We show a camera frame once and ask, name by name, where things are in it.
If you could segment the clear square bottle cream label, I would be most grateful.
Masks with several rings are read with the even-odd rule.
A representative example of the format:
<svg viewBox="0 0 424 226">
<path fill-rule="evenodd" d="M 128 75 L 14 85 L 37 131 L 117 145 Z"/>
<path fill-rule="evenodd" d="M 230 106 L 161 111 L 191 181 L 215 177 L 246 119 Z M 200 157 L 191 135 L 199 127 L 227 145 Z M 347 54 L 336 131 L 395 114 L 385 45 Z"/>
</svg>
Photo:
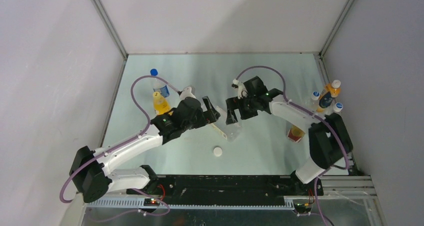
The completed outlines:
<svg viewBox="0 0 424 226">
<path fill-rule="evenodd" d="M 233 142 L 241 133 L 242 126 L 239 123 L 227 125 L 227 112 L 219 106 L 216 106 L 215 110 L 220 114 L 220 117 L 210 125 L 228 142 Z"/>
</svg>

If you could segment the plain white bottle cap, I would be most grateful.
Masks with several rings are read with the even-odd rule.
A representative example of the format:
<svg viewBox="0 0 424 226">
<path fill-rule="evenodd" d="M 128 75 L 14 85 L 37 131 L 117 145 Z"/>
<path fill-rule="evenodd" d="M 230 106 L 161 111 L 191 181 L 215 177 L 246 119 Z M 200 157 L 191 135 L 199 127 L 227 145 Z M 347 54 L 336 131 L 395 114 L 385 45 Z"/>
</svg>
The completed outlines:
<svg viewBox="0 0 424 226">
<path fill-rule="evenodd" d="M 221 148 L 221 147 L 219 147 L 219 146 L 216 146 L 216 147 L 213 149 L 213 154 L 214 154 L 214 156 L 216 156 L 216 157 L 220 157 L 220 156 L 222 156 L 222 154 L 223 154 L 223 150 L 222 150 L 222 148 Z"/>
</svg>

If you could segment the red gold label tea bottle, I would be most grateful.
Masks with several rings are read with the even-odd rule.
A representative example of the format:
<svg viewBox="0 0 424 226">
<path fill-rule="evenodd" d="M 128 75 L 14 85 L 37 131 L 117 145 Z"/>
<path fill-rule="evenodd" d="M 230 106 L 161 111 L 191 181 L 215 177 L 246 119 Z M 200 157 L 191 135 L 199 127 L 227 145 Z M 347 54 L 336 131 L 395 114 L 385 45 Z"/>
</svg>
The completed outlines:
<svg viewBox="0 0 424 226">
<path fill-rule="evenodd" d="M 294 143 L 298 143 L 302 140 L 305 134 L 306 133 L 302 129 L 295 125 L 292 125 L 287 133 L 287 138 Z"/>
</svg>

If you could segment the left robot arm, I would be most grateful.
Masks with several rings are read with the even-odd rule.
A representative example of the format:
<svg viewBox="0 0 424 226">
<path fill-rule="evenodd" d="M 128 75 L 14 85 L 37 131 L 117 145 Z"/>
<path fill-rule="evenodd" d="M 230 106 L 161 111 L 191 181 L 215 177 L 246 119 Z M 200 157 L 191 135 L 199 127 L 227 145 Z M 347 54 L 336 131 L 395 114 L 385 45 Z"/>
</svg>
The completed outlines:
<svg viewBox="0 0 424 226">
<path fill-rule="evenodd" d="M 119 166 L 153 148 L 179 138 L 188 130 L 213 124 L 220 113 L 207 96 L 204 105 L 193 97 L 180 101 L 177 107 L 150 120 L 146 130 L 112 147 L 95 150 L 81 147 L 75 154 L 69 176 L 85 203 L 92 203 L 113 191 L 134 189 L 153 194 L 158 188 L 155 172 L 142 165 L 131 170 Z"/>
</svg>

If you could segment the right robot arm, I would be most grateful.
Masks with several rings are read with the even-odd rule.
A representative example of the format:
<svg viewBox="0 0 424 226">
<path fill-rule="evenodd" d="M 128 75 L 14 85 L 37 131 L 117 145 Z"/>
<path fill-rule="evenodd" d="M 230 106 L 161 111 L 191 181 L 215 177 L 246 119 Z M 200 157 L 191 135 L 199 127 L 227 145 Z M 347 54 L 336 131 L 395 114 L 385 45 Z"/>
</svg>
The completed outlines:
<svg viewBox="0 0 424 226">
<path fill-rule="evenodd" d="M 309 157 L 292 173 L 291 190 L 304 195 L 311 188 L 311 181 L 322 175 L 340 159 L 348 163 L 347 154 L 353 144 L 342 117 L 338 113 L 322 115 L 306 109 L 277 89 L 267 89 L 263 81 L 255 76 L 245 82 L 234 79 L 231 86 L 237 96 L 226 102 L 226 124 L 235 124 L 239 118 L 247 120 L 259 111 L 280 117 L 302 130 L 308 136 Z"/>
</svg>

